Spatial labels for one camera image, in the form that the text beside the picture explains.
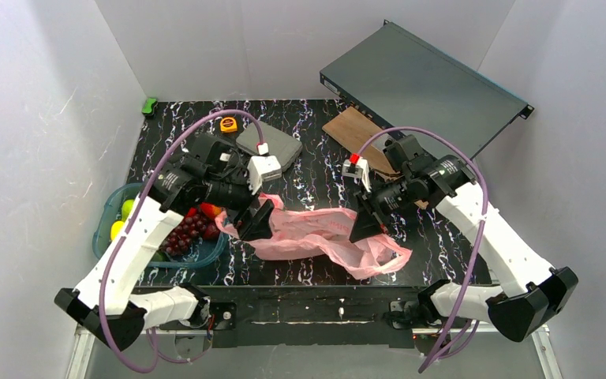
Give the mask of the blue plastic fruit container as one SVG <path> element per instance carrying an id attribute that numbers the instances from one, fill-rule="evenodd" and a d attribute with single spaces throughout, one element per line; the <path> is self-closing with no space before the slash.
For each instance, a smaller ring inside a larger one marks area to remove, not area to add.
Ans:
<path id="1" fill-rule="evenodd" d="M 110 231 L 112 224 L 121 219 L 122 204 L 133 200 L 140 192 L 142 182 L 125 184 L 116 189 L 106 200 L 98 226 L 92 236 L 92 251 L 101 258 L 111 244 Z M 228 246 L 228 235 L 220 233 L 215 241 L 201 239 L 179 257 L 172 257 L 163 251 L 157 252 L 147 268 L 187 268 L 198 269 L 215 262 Z"/>

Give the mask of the green fake apple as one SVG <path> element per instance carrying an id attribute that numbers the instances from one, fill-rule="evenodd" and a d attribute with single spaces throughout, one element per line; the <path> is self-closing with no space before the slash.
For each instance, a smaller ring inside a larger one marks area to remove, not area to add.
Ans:
<path id="1" fill-rule="evenodd" d="M 133 210 L 133 205 L 134 205 L 134 199 L 127 199 L 122 202 L 121 217 L 120 217 L 120 220 L 122 222 L 126 222 L 126 220 L 129 218 L 129 215 L 131 214 L 131 212 Z"/>

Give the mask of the pink plastic bag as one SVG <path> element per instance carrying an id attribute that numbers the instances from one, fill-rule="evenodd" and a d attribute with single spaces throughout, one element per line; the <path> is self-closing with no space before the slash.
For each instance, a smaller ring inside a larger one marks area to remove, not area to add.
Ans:
<path id="1" fill-rule="evenodd" d="M 384 234 L 351 242 L 349 236 L 357 213 L 349 208 L 297 212 L 286 210 L 278 195 L 262 193 L 258 200 L 262 205 L 270 200 L 275 206 L 270 218 L 272 237 L 249 242 L 263 261 L 324 255 L 354 279 L 364 280 L 399 271 L 412 255 L 412 250 Z"/>

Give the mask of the purple fake grapes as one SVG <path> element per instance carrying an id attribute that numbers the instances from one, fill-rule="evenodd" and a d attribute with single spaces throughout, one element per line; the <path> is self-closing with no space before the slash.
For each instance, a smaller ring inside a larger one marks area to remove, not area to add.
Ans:
<path id="1" fill-rule="evenodd" d="M 210 223 L 209 217 L 192 209 L 164 238 L 159 250 L 169 257 L 181 257 L 187 254 L 193 244 L 206 235 Z"/>

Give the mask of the orange tape measure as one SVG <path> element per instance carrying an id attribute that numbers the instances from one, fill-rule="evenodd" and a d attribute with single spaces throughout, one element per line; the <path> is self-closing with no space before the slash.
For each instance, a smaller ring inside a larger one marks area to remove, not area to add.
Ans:
<path id="1" fill-rule="evenodd" d="M 234 117 L 223 117 L 219 123 L 222 133 L 235 133 L 238 131 L 238 122 Z"/>

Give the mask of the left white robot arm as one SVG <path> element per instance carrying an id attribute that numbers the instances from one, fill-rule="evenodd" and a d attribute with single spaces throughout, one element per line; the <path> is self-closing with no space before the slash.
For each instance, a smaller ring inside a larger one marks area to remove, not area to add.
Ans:
<path id="1" fill-rule="evenodd" d="M 111 349 L 122 352 L 140 334 L 173 321 L 192 327 L 213 323 L 210 297 L 193 285 L 135 295 L 140 273 L 161 244 L 183 222 L 188 210 L 202 203 L 224 208 L 238 238 L 251 242 L 272 236 L 270 216 L 275 206 L 259 201 L 267 179 L 282 172 L 268 145 L 261 140 L 245 168 L 224 173 L 232 145 L 204 134 L 189 152 L 171 163 L 168 152 L 136 197 L 125 226 L 96 266 L 73 288 L 62 288 L 55 304 Z"/>

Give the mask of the grey plastic case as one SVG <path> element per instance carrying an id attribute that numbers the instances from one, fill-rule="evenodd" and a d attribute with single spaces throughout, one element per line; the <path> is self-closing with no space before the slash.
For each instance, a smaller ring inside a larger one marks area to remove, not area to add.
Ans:
<path id="1" fill-rule="evenodd" d="M 260 122 L 265 141 L 268 143 L 269 154 L 275 156 L 281 165 L 282 171 L 286 172 L 302 152 L 302 143 L 289 135 Z M 257 154 L 259 136 L 253 122 L 250 122 L 236 139 L 236 145 L 245 153 L 254 156 Z"/>

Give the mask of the yellow fake lemon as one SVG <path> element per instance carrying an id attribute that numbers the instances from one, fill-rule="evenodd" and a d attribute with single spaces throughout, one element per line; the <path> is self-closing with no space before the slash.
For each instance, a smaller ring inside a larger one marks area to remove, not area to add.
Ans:
<path id="1" fill-rule="evenodd" d="M 110 241 L 113 242 L 117 239 L 119 233 L 125 226 L 125 222 L 122 220 L 116 220 L 111 224 L 110 227 Z"/>

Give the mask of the dark rack network switch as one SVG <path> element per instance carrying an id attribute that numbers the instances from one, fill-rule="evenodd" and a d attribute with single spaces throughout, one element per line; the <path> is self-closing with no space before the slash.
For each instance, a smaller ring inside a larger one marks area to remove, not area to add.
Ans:
<path id="1" fill-rule="evenodd" d="M 475 158 L 534 108 L 396 23 L 320 71 L 320 82 L 381 128 L 426 129 Z"/>

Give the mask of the wooden board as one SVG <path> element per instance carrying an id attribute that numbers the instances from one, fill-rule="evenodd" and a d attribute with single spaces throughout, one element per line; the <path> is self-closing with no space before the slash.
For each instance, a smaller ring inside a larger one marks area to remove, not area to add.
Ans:
<path id="1" fill-rule="evenodd" d="M 361 177 L 346 176 L 343 164 L 353 153 L 357 153 L 366 141 L 377 135 L 381 128 L 356 108 L 349 107 L 327 122 L 322 130 L 346 150 L 338 159 L 341 178 L 347 179 L 349 183 L 363 190 L 365 187 Z M 373 192 L 387 184 L 401 182 L 403 179 L 400 168 L 393 168 L 383 151 L 388 142 L 395 142 L 395 139 L 389 134 L 381 135 L 360 153 L 361 158 L 367 161 L 370 169 L 364 178 L 370 178 L 370 187 Z"/>

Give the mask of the red orange fake mango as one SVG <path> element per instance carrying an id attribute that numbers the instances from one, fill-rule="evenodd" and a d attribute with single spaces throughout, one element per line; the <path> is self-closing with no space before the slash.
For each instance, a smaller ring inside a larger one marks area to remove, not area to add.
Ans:
<path id="1" fill-rule="evenodd" d="M 218 215 L 223 212 L 223 208 L 209 203 L 201 203 L 198 205 L 199 213 L 202 213 L 210 220 L 215 219 Z"/>

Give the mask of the green small object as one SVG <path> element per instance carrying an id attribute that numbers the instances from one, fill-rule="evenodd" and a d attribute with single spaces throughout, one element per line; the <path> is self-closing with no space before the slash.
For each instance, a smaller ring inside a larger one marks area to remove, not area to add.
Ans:
<path id="1" fill-rule="evenodd" d="M 141 108 L 141 113 L 147 117 L 152 116 L 155 113 L 157 104 L 158 100 L 156 98 L 147 98 Z"/>

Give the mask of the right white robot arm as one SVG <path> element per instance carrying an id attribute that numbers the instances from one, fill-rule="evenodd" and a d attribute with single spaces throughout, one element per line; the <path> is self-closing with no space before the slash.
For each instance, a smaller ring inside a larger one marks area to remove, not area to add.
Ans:
<path id="1" fill-rule="evenodd" d="M 383 153 L 401 178 L 357 193 L 357 218 L 349 240 L 362 242 L 387 233 L 388 216 L 423 201 L 469 241 L 481 237 L 477 254 L 498 280 L 465 291 L 450 280 L 439 280 L 398 315 L 413 322 L 442 321 L 460 299 L 458 317 L 490 323 L 509 340 L 521 342 L 560 313 L 578 277 L 571 268 L 555 268 L 523 241 L 484 201 L 480 183 L 463 160 L 453 155 L 434 159 L 413 135 L 387 143 Z"/>

